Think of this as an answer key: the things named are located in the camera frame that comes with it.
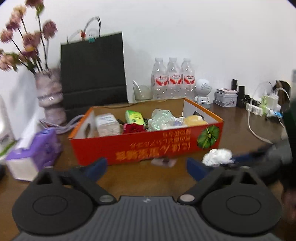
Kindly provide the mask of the small grey tin box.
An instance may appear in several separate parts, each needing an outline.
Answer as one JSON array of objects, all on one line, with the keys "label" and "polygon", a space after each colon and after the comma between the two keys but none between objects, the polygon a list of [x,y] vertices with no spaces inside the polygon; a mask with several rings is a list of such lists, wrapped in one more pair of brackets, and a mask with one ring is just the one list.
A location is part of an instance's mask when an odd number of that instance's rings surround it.
[{"label": "small grey tin box", "polygon": [[231,89],[217,89],[214,94],[214,103],[224,107],[236,107],[237,106],[237,91]]}]

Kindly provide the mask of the middle water bottle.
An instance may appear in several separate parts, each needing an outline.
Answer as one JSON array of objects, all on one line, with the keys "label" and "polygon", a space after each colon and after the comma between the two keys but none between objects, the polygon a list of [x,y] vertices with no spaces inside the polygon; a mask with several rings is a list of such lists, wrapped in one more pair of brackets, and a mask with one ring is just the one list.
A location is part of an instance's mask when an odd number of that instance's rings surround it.
[{"label": "middle water bottle", "polygon": [[167,71],[170,86],[170,98],[180,98],[182,95],[182,73],[177,63],[177,58],[169,58]]}]

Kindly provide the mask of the white detergent jug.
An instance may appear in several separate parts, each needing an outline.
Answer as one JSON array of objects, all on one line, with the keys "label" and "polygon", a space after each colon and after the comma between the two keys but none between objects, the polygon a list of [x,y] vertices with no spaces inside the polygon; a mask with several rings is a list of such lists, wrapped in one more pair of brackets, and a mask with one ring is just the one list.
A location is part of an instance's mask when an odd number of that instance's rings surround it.
[{"label": "white detergent jug", "polygon": [[11,129],[10,120],[8,117],[8,113],[6,111],[5,102],[1,96],[0,102],[0,144],[1,144],[1,151],[0,151],[0,158],[1,163],[4,162],[9,150],[14,146],[16,143],[15,136]]}]

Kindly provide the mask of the white pack in box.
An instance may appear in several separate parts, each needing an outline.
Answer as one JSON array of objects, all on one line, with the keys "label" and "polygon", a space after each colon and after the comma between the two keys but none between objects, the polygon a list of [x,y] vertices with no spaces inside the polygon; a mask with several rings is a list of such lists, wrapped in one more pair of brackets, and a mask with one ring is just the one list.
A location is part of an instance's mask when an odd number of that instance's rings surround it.
[{"label": "white pack in box", "polygon": [[95,124],[100,137],[121,134],[120,124],[111,113],[98,115],[95,118]]}]

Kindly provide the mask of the dried rose bouquet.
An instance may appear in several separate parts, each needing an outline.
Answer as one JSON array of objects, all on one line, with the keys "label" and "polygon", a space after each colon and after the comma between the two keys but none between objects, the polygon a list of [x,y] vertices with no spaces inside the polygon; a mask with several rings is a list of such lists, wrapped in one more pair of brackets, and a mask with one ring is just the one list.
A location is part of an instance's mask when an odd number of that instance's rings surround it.
[{"label": "dried rose bouquet", "polygon": [[[28,32],[23,20],[27,8],[35,10],[38,21],[38,29],[32,33]],[[1,43],[13,43],[17,51],[6,52],[1,49],[1,70],[17,72],[18,66],[24,66],[33,74],[50,71],[48,66],[49,41],[55,37],[58,29],[52,20],[41,23],[40,15],[44,9],[43,1],[25,1],[24,5],[13,9],[9,21],[1,30]]]}]

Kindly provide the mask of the water bottle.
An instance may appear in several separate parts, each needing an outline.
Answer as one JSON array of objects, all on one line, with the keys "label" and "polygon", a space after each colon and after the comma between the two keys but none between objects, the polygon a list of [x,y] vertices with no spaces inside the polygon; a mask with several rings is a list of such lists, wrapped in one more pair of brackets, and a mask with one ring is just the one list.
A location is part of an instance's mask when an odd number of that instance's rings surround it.
[{"label": "water bottle", "polygon": [[167,68],[162,58],[155,58],[155,63],[151,74],[154,99],[165,99],[169,78]]},{"label": "water bottle", "polygon": [[188,99],[194,98],[195,90],[195,70],[192,66],[191,59],[184,58],[181,65],[184,97]]},{"label": "water bottle", "polygon": [[177,63],[177,58],[169,58],[167,71],[170,86],[170,98],[180,98],[182,95],[182,73]]}]

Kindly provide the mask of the yellow white plush toy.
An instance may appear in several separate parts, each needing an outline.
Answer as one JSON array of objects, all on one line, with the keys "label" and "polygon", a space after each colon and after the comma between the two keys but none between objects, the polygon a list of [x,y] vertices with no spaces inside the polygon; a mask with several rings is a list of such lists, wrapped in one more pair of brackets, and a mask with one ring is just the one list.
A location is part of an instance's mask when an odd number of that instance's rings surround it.
[{"label": "yellow white plush toy", "polygon": [[207,124],[208,123],[199,115],[188,116],[183,121],[184,126],[204,126]]}]

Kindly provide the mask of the white power strip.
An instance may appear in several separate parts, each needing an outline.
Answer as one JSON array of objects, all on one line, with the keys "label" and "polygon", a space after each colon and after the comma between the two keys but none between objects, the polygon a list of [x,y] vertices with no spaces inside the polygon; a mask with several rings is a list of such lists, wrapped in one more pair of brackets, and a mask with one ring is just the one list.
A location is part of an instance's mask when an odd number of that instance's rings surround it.
[{"label": "white power strip", "polygon": [[258,106],[247,103],[245,109],[254,115],[263,116],[263,109]]}]

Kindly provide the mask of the purple tissue box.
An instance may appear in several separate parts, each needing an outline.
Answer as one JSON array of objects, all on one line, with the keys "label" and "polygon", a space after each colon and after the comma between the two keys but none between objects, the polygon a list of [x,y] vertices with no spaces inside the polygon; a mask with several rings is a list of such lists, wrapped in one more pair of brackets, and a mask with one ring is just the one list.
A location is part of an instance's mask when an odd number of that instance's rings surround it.
[{"label": "purple tissue box", "polygon": [[54,166],[62,144],[53,128],[35,134],[25,147],[17,145],[6,157],[6,165],[16,180],[33,181],[44,168]]}]

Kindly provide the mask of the left water bottle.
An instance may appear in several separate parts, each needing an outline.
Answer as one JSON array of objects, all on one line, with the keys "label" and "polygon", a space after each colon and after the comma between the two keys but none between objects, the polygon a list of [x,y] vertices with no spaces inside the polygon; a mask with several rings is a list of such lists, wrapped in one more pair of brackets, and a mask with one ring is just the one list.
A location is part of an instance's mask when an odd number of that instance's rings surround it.
[{"label": "left water bottle", "polygon": [[169,78],[167,68],[162,58],[155,58],[155,63],[151,74],[154,99],[165,99]]}]

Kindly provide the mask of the clear plastic bag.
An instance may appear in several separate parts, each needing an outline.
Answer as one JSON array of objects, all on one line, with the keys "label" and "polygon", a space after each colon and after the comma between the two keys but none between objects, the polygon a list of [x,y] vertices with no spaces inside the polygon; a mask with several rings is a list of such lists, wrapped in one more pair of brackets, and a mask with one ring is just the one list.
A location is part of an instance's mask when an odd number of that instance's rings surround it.
[{"label": "clear plastic bag", "polygon": [[175,117],[169,110],[155,109],[152,117],[148,119],[148,131],[161,131],[175,124]]}]

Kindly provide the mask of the purple white vase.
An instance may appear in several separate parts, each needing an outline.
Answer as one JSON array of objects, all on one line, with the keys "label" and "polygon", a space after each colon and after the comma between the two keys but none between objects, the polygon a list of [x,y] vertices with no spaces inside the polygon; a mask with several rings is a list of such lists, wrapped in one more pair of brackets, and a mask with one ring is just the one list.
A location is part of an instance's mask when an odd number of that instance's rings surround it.
[{"label": "purple white vase", "polygon": [[59,68],[35,74],[39,107],[44,109],[46,121],[55,125],[66,123],[66,113],[62,106],[63,93],[60,77]]}]

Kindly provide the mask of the white tissue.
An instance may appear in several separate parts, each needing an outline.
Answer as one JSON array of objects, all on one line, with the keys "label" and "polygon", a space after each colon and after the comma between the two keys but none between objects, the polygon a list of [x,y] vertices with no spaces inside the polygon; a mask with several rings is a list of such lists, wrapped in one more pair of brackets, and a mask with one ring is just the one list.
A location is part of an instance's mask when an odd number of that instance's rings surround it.
[{"label": "white tissue", "polygon": [[202,163],[208,167],[234,163],[232,152],[228,149],[212,149],[202,159]]}]

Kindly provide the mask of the green yellow tissue pack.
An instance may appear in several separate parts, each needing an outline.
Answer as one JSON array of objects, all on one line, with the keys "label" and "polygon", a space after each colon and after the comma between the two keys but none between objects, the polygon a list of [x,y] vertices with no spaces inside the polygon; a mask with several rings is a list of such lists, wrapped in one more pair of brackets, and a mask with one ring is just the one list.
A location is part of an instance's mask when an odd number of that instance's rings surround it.
[{"label": "green yellow tissue pack", "polygon": [[137,125],[145,126],[145,121],[144,121],[144,118],[142,117],[142,114],[137,111],[126,110],[125,119],[128,124],[135,123]]}]

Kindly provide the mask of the red small box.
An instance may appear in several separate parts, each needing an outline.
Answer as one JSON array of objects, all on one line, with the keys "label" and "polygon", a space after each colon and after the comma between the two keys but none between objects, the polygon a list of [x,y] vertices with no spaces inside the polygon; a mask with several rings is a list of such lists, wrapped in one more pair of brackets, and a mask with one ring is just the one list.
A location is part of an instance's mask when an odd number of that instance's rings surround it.
[{"label": "red small box", "polygon": [[126,123],[123,125],[123,133],[139,133],[144,132],[144,125],[138,125],[136,123]]}]

